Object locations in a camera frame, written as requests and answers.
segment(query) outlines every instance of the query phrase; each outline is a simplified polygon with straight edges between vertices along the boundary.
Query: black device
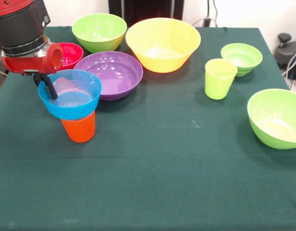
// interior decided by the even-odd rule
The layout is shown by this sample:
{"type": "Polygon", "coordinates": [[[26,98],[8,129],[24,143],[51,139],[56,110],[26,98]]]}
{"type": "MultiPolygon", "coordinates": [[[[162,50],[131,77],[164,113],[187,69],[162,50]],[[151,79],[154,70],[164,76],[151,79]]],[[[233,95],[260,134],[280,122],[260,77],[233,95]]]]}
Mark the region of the black device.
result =
{"type": "MultiPolygon", "coordinates": [[[[286,69],[290,59],[296,53],[296,41],[289,42],[292,37],[287,33],[279,34],[278,39],[280,45],[276,48],[274,52],[274,57],[278,64],[278,67],[280,69],[286,69]]],[[[293,69],[289,71],[288,75],[291,76],[292,72],[292,79],[296,79],[296,65],[293,69]]]]}

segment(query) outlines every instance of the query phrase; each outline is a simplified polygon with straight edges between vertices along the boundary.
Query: cup rim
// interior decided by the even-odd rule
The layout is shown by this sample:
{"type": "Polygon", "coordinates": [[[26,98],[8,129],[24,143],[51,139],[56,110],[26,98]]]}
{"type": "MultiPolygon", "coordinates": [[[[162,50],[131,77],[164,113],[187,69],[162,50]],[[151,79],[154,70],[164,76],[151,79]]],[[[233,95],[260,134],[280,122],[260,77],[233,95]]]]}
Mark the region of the cup rim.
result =
{"type": "Polygon", "coordinates": [[[232,62],[226,60],[226,59],[221,59],[221,58],[216,58],[216,59],[210,59],[209,61],[206,62],[205,64],[205,71],[209,73],[209,75],[213,76],[213,77],[216,77],[216,78],[223,78],[223,79],[227,79],[227,78],[232,78],[232,76],[218,76],[218,75],[215,75],[215,74],[212,74],[210,73],[208,70],[207,70],[207,65],[210,64],[211,62],[215,62],[215,61],[221,61],[221,62],[224,62],[224,63],[227,63],[228,65],[231,65],[231,67],[233,67],[235,69],[235,71],[233,71],[233,76],[235,77],[235,75],[238,73],[238,68],[236,65],[234,65],[232,62]]]}

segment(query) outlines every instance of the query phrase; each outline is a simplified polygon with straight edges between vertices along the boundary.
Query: plastic cup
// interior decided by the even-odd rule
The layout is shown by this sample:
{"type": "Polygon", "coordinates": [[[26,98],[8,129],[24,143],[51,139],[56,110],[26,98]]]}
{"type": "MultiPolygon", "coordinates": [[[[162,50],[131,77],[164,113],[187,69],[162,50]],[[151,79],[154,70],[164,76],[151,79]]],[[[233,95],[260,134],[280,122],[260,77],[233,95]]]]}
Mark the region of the plastic cup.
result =
{"type": "Polygon", "coordinates": [[[205,69],[206,95],[214,100],[225,98],[238,71],[237,67],[225,59],[211,59],[205,69]]]}
{"type": "Polygon", "coordinates": [[[96,131],[95,111],[89,116],[78,120],[61,119],[69,138],[77,143],[83,143],[92,139],[96,131]]]}

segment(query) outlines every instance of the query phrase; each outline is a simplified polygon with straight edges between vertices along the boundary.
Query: bowl rim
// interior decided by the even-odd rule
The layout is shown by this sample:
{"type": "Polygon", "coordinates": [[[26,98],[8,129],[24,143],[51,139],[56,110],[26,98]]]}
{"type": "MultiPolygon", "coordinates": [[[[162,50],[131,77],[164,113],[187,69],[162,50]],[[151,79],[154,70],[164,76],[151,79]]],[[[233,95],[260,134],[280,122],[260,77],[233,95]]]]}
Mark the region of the bowl rim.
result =
{"type": "Polygon", "coordinates": [[[184,22],[184,21],[182,21],[182,20],[178,20],[178,19],[175,19],[175,18],[157,17],[157,18],[148,18],[148,19],[144,19],[144,20],[141,20],[141,21],[139,21],[139,22],[133,24],[133,25],[127,30],[127,32],[126,32],[126,34],[125,34],[125,42],[126,42],[126,44],[129,46],[129,48],[130,48],[133,52],[136,52],[136,53],[140,54],[141,56],[144,56],[144,57],[147,57],[147,58],[152,58],[152,59],[157,59],[157,60],[174,60],[174,59],[178,59],[178,58],[186,57],[186,56],[191,55],[192,53],[194,53],[194,51],[196,51],[196,49],[197,49],[197,48],[200,46],[200,44],[201,44],[201,35],[200,35],[199,31],[198,31],[195,27],[193,27],[192,25],[190,25],[190,24],[187,23],[187,22],[184,22]],[[164,20],[164,19],[169,20],[169,21],[179,21],[179,23],[185,24],[185,25],[187,25],[188,27],[192,28],[192,30],[196,31],[197,34],[198,34],[198,37],[199,37],[198,44],[196,45],[196,47],[195,47],[194,49],[192,49],[191,51],[189,51],[189,52],[183,54],[183,55],[177,55],[177,56],[174,56],[174,57],[171,57],[171,58],[152,58],[152,57],[150,57],[150,56],[144,55],[144,54],[141,53],[141,52],[137,52],[137,51],[135,51],[135,50],[132,48],[132,46],[130,46],[130,44],[128,43],[128,33],[129,33],[130,29],[131,29],[133,26],[135,26],[135,25],[137,25],[137,24],[139,24],[139,23],[142,23],[142,22],[144,22],[144,21],[164,20]]]}
{"type": "Polygon", "coordinates": [[[262,130],[262,128],[261,128],[260,126],[257,125],[257,123],[254,122],[253,116],[252,116],[251,113],[249,112],[249,111],[250,111],[250,108],[249,108],[249,107],[250,107],[251,101],[252,101],[252,99],[253,99],[257,94],[261,94],[262,92],[266,92],[266,91],[282,91],[282,92],[288,92],[289,94],[296,95],[296,93],[293,92],[293,91],[286,90],[286,89],[279,89],[279,88],[263,89],[263,90],[260,90],[260,91],[256,92],[255,94],[253,94],[253,95],[249,98],[249,100],[248,100],[248,102],[247,102],[247,114],[248,114],[249,119],[250,119],[250,120],[254,123],[254,125],[255,125],[256,127],[258,127],[263,133],[265,133],[265,134],[267,134],[267,135],[273,137],[274,139],[277,139],[277,140],[279,140],[279,141],[284,141],[284,142],[296,143],[296,141],[291,141],[291,140],[281,140],[281,139],[275,137],[273,134],[270,134],[270,133],[265,132],[264,130],[262,130]]]}
{"type": "Polygon", "coordinates": [[[121,92],[118,92],[116,94],[100,94],[100,96],[115,96],[115,95],[120,95],[120,94],[124,94],[126,92],[129,92],[129,91],[132,91],[139,83],[140,81],[142,80],[143,78],[143,75],[144,75],[144,70],[143,70],[143,66],[142,64],[139,62],[138,59],[136,59],[135,57],[127,54],[127,53],[124,53],[124,52],[120,52],[120,51],[101,51],[101,52],[97,52],[97,53],[93,53],[93,54],[90,54],[86,57],[84,57],[82,60],[80,60],[74,67],[74,70],[82,70],[82,69],[76,69],[77,66],[80,64],[80,62],[84,62],[84,60],[87,58],[87,57],[92,57],[92,56],[95,56],[95,55],[100,55],[100,54],[103,54],[103,53],[117,53],[119,55],[126,55],[128,57],[130,57],[131,59],[133,59],[135,61],[135,63],[137,63],[137,65],[140,67],[140,78],[138,79],[138,81],[130,88],[128,88],[127,90],[124,90],[124,91],[121,91],[121,92]]]}
{"type": "Polygon", "coordinates": [[[121,17],[119,17],[119,16],[117,16],[117,15],[114,15],[114,14],[111,14],[111,13],[92,13],[92,14],[88,14],[88,15],[85,15],[85,16],[83,16],[83,17],[77,19],[76,22],[72,25],[72,27],[71,27],[71,31],[72,31],[72,33],[73,33],[73,35],[74,35],[75,37],[77,37],[77,38],[79,38],[80,40],[83,40],[83,41],[85,41],[85,42],[102,43],[102,42],[113,41],[113,40],[115,40],[115,39],[120,38],[122,35],[125,34],[127,28],[128,28],[128,26],[127,26],[127,22],[126,22],[123,18],[121,18],[121,17]],[[87,40],[87,39],[83,39],[83,38],[81,38],[80,36],[78,36],[78,35],[75,34],[75,32],[74,32],[74,26],[75,26],[75,24],[76,24],[77,22],[79,22],[80,20],[82,20],[82,19],[84,19],[84,18],[90,17],[90,16],[94,16],[94,15],[103,15],[103,14],[105,14],[105,15],[110,15],[110,16],[112,16],[112,17],[114,17],[114,18],[118,18],[118,19],[122,20],[122,21],[124,22],[124,27],[125,27],[125,28],[124,28],[124,31],[123,31],[121,34],[119,34],[118,36],[114,37],[114,38],[111,38],[111,39],[109,39],[109,40],[105,40],[105,41],[100,41],[100,42],[98,42],[98,41],[90,41],[90,40],[87,40]]]}
{"type": "MultiPolygon", "coordinates": [[[[80,72],[86,72],[86,73],[89,73],[90,75],[94,75],[94,76],[96,77],[96,79],[97,79],[97,82],[98,82],[99,85],[100,85],[100,91],[99,91],[98,95],[92,99],[92,101],[89,101],[89,102],[87,102],[87,103],[85,103],[85,104],[82,104],[82,105],[80,105],[80,106],[76,106],[76,107],[67,107],[67,108],[73,108],[73,109],[75,109],[75,108],[78,108],[78,107],[82,107],[82,106],[85,106],[85,105],[91,104],[91,102],[93,102],[95,99],[97,99],[98,97],[100,97],[101,92],[102,92],[102,83],[101,83],[100,79],[98,78],[98,76],[96,76],[96,75],[93,74],[93,73],[90,73],[90,72],[88,72],[88,71],[84,71],[84,70],[79,70],[79,69],[66,69],[66,70],[60,70],[60,71],[57,71],[56,73],[53,73],[53,74],[50,74],[50,75],[55,75],[55,74],[57,74],[58,72],[67,72],[67,71],[69,71],[69,72],[70,72],[70,71],[80,71],[80,72]]],[[[40,92],[39,92],[40,90],[41,90],[41,87],[38,85],[38,87],[37,87],[37,93],[38,93],[38,95],[39,95],[39,98],[44,102],[44,104],[46,104],[46,105],[51,105],[51,106],[53,106],[53,107],[55,107],[55,108],[60,108],[60,109],[63,108],[63,107],[60,107],[60,106],[54,105],[54,104],[49,103],[48,101],[46,101],[43,97],[40,96],[40,92]]]]}
{"type": "Polygon", "coordinates": [[[72,44],[72,45],[75,45],[76,47],[78,47],[79,49],[80,49],[80,51],[81,51],[81,55],[80,55],[80,58],[78,59],[78,60],[76,60],[76,61],[74,61],[73,63],[71,63],[71,64],[68,64],[68,65],[63,65],[62,64],[62,67],[64,66],[64,67],[68,67],[68,66],[72,66],[72,65],[74,65],[74,64],[76,64],[76,63],[78,63],[79,61],[81,61],[81,59],[83,58],[83,56],[84,56],[84,50],[83,50],[83,48],[81,47],[81,46],[79,46],[79,45],[77,45],[77,44],[75,44],[75,43],[73,43],[73,42],[59,42],[58,43],[59,45],[70,45],[70,44],[72,44]]]}
{"type": "Polygon", "coordinates": [[[260,61],[257,62],[255,65],[249,65],[249,66],[238,66],[238,65],[236,65],[237,67],[240,67],[240,68],[253,68],[253,67],[258,66],[258,65],[262,62],[262,60],[263,60],[263,55],[262,55],[261,51],[259,51],[259,49],[257,49],[256,47],[254,47],[254,46],[252,46],[252,45],[249,45],[249,44],[246,44],[246,43],[241,43],[241,42],[228,43],[227,45],[223,46],[222,49],[221,49],[221,57],[222,57],[223,59],[226,59],[226,58],[224,57],[224,54],[223,54],[223,49],[225,49],[225,48],[228,47],[228,46],[232,46],[232,45],[243,45],[243,46],[251,47],[252,49],[256,50],[256,51],[260,54],[260,61]]]}

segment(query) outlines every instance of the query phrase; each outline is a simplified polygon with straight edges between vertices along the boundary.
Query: green bowl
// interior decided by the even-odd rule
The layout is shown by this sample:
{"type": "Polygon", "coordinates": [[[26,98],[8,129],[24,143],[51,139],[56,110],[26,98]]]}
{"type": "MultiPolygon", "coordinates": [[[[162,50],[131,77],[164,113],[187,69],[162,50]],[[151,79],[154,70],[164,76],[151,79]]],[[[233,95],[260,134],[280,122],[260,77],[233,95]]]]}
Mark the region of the green bowl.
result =
{"type": "Polygon", "coordinates": [[[236,76],[244,76],[262,62],[261,52],[248,44],[230,43],[221,50],[221,56],[238,68],[236,76]]]}
{"type": "Polygon", "coordinates": [[[248,118],[257,137],[275,149],[296,148],[296,93],[267,89],[247,104],[248,118]]]}
{"type": "Polygon", "coordinates": [[[89,52],[114,51],[127,30],[127,23],[109,13],[96,13],[80,18],[72,27],[79,43],[89,52]]]}

